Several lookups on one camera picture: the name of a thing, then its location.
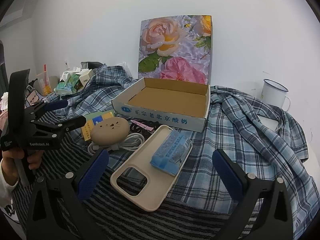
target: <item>open cardboard box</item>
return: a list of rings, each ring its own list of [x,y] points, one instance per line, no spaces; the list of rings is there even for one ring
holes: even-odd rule
[[[210,105],[210,86],[142,78],[112,100],[119,114],[202,132]]]

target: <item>wall outlet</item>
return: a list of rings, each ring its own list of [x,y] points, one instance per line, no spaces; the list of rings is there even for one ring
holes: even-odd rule
[[[64,65],[65,65],[66,69],[70,69],[67,59],[64,60]]]

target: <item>charging cable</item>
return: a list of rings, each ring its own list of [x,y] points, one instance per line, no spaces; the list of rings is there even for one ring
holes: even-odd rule
[[[144,137],[140,133],[132,133],[132,134],[129,134],[124,139],[124,141],[120,143],[116,143],[111,146],[101,146],[92,142],[88,146],[88,153],[91,155],[94,155],[99,148],[105,148],[107,151],[110,151],[110,150],[116,151],[119,149],[124,149],[124,150],[134,152],[143,143],[144,143]]]

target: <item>human hand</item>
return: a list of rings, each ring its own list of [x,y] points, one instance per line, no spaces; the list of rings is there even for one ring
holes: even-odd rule
[[[27,161],[30,163],[29,169],[35,170],[39,168],[43,152],[43,150],[36,151],[34,154],[28,156]],[[19,179],[14,159],[22,159],[24,157],[24,152],[20,148],[12,148],[9,151],[2,152],[2,157],[2,173],[4,179],[9,185],[13,186]]]

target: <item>orange rose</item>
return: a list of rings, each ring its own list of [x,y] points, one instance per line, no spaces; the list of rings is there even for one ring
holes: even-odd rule
[[[200,22],[203,30],[203,36],[211,36],[211,16],[202,15]]]
[[[179,42],[187,34],[171,18],[158,18],[150,20],[148,28],[142,32],[141,43],[147,51],[157,50],[159,56],[167,57],[178,49]]]

